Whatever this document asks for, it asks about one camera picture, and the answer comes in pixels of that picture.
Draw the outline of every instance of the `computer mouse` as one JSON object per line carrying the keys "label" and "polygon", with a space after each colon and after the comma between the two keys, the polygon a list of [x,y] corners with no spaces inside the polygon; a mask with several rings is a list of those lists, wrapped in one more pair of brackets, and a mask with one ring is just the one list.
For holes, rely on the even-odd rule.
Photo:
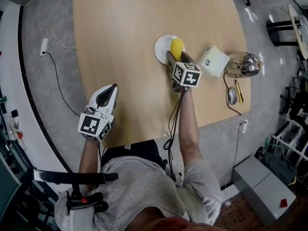
{"label": "computer mouse", "polygon": [[237,102],[237,96],[236,96],[236,89],[234,87],[229,89],[228,92],[228,96],[229,96],[229,102],[231,105],[236,104]]}

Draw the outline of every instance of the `forearm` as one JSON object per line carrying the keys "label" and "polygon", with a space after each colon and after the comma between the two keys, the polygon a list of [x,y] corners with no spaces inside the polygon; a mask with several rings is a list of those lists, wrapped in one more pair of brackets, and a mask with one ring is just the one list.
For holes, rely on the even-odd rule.
{"label": "forearm", "polygon": [[80,160],[79,173],[97,173],[98,143],[86,140]]}
{"label": "forearm", "polygon": [[183,95],[180,104],[179,141],[184,166],[195,158],[202,159],[191,88]]}

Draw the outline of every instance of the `yellow object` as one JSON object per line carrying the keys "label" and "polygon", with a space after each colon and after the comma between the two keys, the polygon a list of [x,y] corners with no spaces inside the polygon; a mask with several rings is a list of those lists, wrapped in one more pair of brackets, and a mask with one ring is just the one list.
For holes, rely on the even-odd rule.
{"label": "yellow object", "polygon": [[183,41],[179,38],[174,38],[170,45],[170,52],[177,62],[181,61],[181,54],[183,50]]}
{"label": "yellow object", "polygon": [[235,87],[236,87],[236,90],[237,90],[237,94],[239,95],[240,103],[243,103],[244,99],[243,99],[243,96],[242,96],[242,93],[241,93],[239,82],[237,80],[235,80],[234,82],[235,82]]}

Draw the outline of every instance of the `power outlet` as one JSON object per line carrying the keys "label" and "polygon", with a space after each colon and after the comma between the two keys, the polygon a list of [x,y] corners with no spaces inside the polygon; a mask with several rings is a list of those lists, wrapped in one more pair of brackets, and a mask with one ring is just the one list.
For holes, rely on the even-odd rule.
{"label": "power outlet", "polygon": [[43,52],[47,52],[47,46],[48,46],[48,38],[44,38],[43,41],[42,41],[42,46],[40,48],[40,55],[41,56],[46,55]]}
{"label": "power outlet", "polygon": [[247,126],[248,126],[248,120],[245,120],[242,124],[241,124],[241,129],[242,129],[242,133],[246,133],[247,130]]}

